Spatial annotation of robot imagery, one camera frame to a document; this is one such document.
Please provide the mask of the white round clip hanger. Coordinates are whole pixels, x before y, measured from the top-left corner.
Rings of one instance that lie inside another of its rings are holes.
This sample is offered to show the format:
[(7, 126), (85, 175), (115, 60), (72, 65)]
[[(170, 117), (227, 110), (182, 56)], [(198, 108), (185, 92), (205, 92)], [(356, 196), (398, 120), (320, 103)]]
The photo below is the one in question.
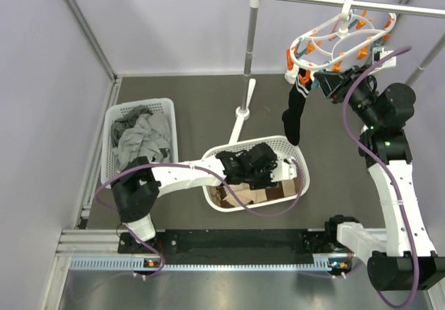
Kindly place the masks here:
[(371, 41), (371, 38), (375, 34), (375, 32), (370, 32), (372, 28), (377, 31), (384, 30), (389, 27), (390, 22), (393, 21), (394, 18), (391, 19), (388, 15), (388, 20), (385, 24), (381, 24), (381, 22), (375, 24), (373, 22), (373, 17), (368, 16), (367, 10), (352, 9), (352, 11), (353, 18), (350, 20), (349, 24), (349, 33), (351, 33), (349, 38), (340, 39), (339, 37), (327, 37), (326, 40), (320, 40), (320, 37), (328, 36), (334, 32), (334, 29), (337, 30), (339, 28), (340, 21), (338, 18), (333, 19), (333, 22), (322, 27), (319, 31), (311, 33), (310, 31), (314, 30), (315, 27), (308, 31), (309, 37), (315, 37), (314, 42), (309, 41), (310, 39), (306, 37), (303, 40), (300, 39), (296, 47), (290, 46), (289, 48), (291, 48), (291, 51), (289, 51), (289, 49), (286, 50), (286, 68), (294, 65), (291, 61), (291, 54), (296, 56), (304, 65), (309, 63), (311, 67), (315, 67), (326, 65), (328, 61), (330, 62), (333, 58), (346, 55), (346, 52), (353, 48), (356, 48), (356, 50), (354, 50), (350, 56), (343, 58), (343, 60), (333, 60), (333, 64), (328, 65), (326, 69), (315, 69), (310, 70), (310, 72), (313, 73), (321, 70), (339, 72), (344, 70), (347, 64), (363, 64), (367, 57), (371, 55), (374, 47), (380, 47), (384, 41), (391, 37), (391, 32), (384, 36), (383, 40), (378, 39), (367, 46), (360, 46), (360, 44), (366, 41)]

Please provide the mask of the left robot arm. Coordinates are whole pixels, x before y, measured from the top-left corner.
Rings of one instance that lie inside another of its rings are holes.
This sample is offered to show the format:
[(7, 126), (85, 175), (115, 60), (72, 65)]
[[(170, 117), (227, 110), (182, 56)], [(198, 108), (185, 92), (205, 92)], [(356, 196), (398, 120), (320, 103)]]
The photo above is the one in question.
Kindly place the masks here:
[(183, 163), (148, 163), (140, 157), (111, 182), (120, 222), (135, 235), (133, 243), (150, 252), (158, 236), (150, 212), (165, 194), (189, 188), (247, 184), (251, 189), (274, 186), (272, 171), (278, 157), (266, 143), (241, 152), (222, 151), (202, 160)]

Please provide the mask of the black sock with white stripes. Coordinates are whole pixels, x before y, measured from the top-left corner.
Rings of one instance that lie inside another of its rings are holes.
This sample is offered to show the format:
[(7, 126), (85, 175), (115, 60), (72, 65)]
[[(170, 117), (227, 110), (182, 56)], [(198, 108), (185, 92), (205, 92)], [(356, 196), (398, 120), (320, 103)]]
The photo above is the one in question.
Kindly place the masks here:
[(299, 74), (289, 91), (288, 108), (282, 114), (286, 139), (294, 146), (300, 142), (301, 117), (311, 86), (312, 78), (303, 78)]

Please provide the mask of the teal clothes peg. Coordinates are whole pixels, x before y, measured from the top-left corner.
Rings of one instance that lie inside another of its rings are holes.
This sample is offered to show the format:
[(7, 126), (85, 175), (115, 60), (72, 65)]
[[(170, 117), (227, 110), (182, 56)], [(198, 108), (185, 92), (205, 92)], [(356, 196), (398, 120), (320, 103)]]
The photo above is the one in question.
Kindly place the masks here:
[(315, 90), (315, 89), (317, 89), (317, 87), (319, 87), (319, 82), (318, 81), (313, 81), (312, 85), (311, 85), (311, 90)]

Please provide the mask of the orange clothes peg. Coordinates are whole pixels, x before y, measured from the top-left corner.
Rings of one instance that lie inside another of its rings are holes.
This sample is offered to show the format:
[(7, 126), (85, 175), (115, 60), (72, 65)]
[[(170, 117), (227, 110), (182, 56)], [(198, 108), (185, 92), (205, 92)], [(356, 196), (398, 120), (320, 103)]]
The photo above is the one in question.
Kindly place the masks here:
[(307, 85), (310, 81), (312, 80), (311, 78), (311, 72), (309, 70), (306, 70), (305, 73), (299, 74), (298, 75), (298, 81), (303, 85)]

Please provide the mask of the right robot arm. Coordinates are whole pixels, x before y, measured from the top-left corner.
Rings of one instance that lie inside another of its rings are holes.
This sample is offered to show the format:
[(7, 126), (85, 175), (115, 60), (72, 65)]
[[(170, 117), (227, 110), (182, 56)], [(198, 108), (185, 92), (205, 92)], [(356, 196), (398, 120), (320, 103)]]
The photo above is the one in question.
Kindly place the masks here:
[(424, 226), (412, 179), (412, 154), (404, 126), (414, 114), (416, 95), (404, 83), (378, 93), (376, 79), (360, 79), (363, 68), (317, 72), (314, 78), (332, 103), (346, 102), (363, 121), (359, 155), (377, 188), (386, 239), (379, 240), (352, 217), (336, 215), (326, 222), (326, 246), (347, 247), (366, 264), (377, 291), (426, 291), (444, 278), (439, 256)]

